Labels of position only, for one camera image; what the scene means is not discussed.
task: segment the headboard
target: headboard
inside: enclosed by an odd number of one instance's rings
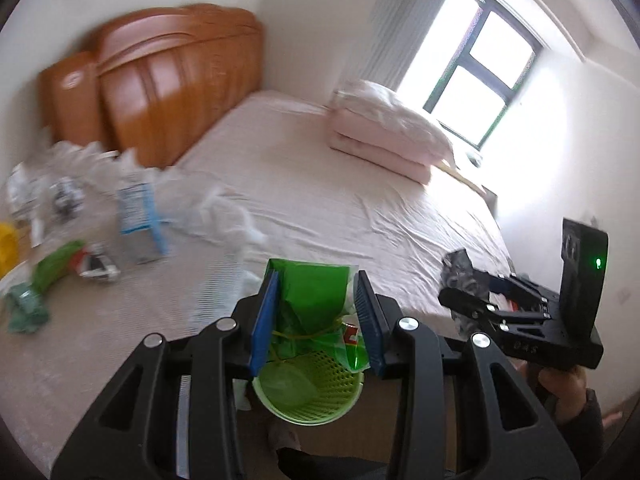
[[[133,12],[40,74],[44,121],[54,140],[136,148],[140,164],[164,168],[260,87],[262,43],[248,10],[197,4]]]

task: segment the window pane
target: window pane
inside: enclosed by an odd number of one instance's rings
[[[398,97],[421,109],[462,43],[478,12],[475,0],[445,0],[404,79]]]
[[[513,88],[533,53],[530,44],[509,23],[491,12],[471,55]]]
[[[433,116],[478,144],[504,107],[502,98],[461,66],[433,109]]]

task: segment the window frame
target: window frame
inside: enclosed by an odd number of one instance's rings
[[[485,86],[489,87],[504,100],[504,107],[495,118],[489,129],[485,132],[484,136],[482,136],[480,142],[478,142],[478,144],[474,144],[471,140],[467,139],[464,135],[457,133],[452,128],[449,128],[446,124],[440,124],[445,130],[464,140],[467,144],[471,145],[473,148],[479,151],[485,144],[489,136],[491,136],[496,126],[500,123],[500,120],[504,117],[511,103],[513,103],[513,101],[516,99],[533,65],[538,59],[538,55],[542,51],[542,44],[529,31],[528,28],[526,28],[515,16],[513,16],[496,0],[475,1],[479,6],[478,12],[476,12],[471,25],[469,25],[469,28],[466,30],[465,37],[458,46],[456,53],[451,58],[451,61],[449,61],[447,68],[438,80],[438,83],[436,84],[433,91],[431,91],[427,102],[425,102],[422,108],[428,113],[433,112],[433,109],[442,97],[442,94],[449,84],[449,81],[451,80],[451,77],[453,76],[453,73],[455,72],[457,67],[460,66],[466,69],[471,75],[477,77]],[[523,37],[524,40],[527,41],[527,43],[529,43],[531,49],[533,50],[533,52],[531,53],[531,57],[529,58],[529,62],[522,70],[522,73],[520,74],[520,77],[518,78],[516,83],[513,85],[513,88],[509,88],[509,86],[505,84],[497,75],[495,75],[482,63],[476,60],[476,58],[471,56],[471,49],[476,44],[476,39],[482,31],[482,28],[484,27],[484,24],[486,23],[486,20],[491,12],[495,12],[505,22],[513,27],[514,30],[518,34],[520,34],[521,37]]]

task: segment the yellow object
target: yellow object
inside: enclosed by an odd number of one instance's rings
[[[0,223],[0,278],[20,263],[18,232],[10,224]]]

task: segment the person's arm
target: person's arm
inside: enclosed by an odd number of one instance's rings
[[[587,389],[585,370],[569,372],[545,368],[538,381],[558,398],[554,413],[558,430],[575,456],[582,476],[602,457],[604,428],[600,405],[593,390]]]

